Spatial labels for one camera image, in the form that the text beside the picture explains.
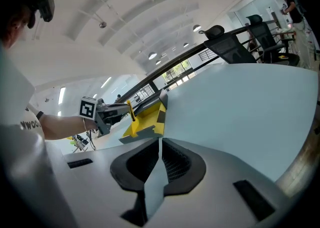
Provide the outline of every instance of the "vr headset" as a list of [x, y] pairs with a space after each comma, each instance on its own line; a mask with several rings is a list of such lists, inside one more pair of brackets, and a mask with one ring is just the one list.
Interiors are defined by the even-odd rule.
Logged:
[[50, 22], [54, 17], [55, 12], [54, 0], [39, 0], [37, 5], [41, 18], [43, 18], [45, 22]]
[[33, 28], [36, 22], [35, 12], [39, 10], [40, 17], [43, 18], [45, 22], [50, 22], [54, 17], [55, 12], [55, 2], [54, 0], [37, 0], [36, 5], [33, 6], [33, 13], [30, 17], [28, 27]]

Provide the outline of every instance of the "hand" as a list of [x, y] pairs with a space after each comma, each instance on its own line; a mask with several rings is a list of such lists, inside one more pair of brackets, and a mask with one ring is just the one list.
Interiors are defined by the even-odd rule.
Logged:
[[97, 129], [98, 127], [97, 127], [97, 125], [96, 125], [96, 123], [93, 121], [93, 120], [90, 120], [90, 119], [84, 119], [84, 121], [85, 121], [85, 127], [86, 127], [86, 129], [88, 129], [88, 130], [92, 130], [92, 129]]

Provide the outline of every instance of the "black shirt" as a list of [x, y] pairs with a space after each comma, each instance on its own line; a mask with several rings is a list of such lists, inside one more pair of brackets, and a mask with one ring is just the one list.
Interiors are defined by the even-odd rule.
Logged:
[[[291, 2], [295, 2], [295, 0], [285, 0], [286, 4], [288, 5], [288, 7], [290, 6], [290, 3]], [[299, 11], [297, 10], [297, 8], [294, 8], [291, 12], [289, 12], [290, 16], [291, 16], [291, 19], [292, 19], [292, 22], [293, 23], [299, 23], [303, 20], [301, 14], [299, 13]]]

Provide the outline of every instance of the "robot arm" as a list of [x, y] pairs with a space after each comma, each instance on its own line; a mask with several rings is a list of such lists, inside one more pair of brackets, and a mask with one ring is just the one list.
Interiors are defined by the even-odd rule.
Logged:
[[109, 134], [111, 127], [120, 122], [127, 113], [131, 113], [134, 121], [135, 116], [130, 103], [105, 104], [103, 99], [83, 97], [80, 103], [79, 116], [94, 120], [100, 136], [104, 136]]

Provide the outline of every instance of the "yellow tool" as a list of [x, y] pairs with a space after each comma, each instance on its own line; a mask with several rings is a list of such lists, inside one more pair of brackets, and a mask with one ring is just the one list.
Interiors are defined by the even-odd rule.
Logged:
[[120, 142], [126, 144], [144, 138], [161, 137], [165, 132], [165, 118], [168, 105], [168, 96], [165, 90], [151, 96], [140, 103], [137, 109], [133, 110], [130, 101], [131, 125], [120, 138]]
[[133, 137], [136, 137], [136, 131], [139, 127], [139, 119], [137, 117], [135, 117], [135, 113], [134, 113], [134, 109], [132, 108], [131, 102], [129, 100], [126, 101], [126, 103], [130, 106], [130, 115], [131, 115], [131, 119], [132, 119], [132, 123], [131, 123], [131, 135], [133, 135]]

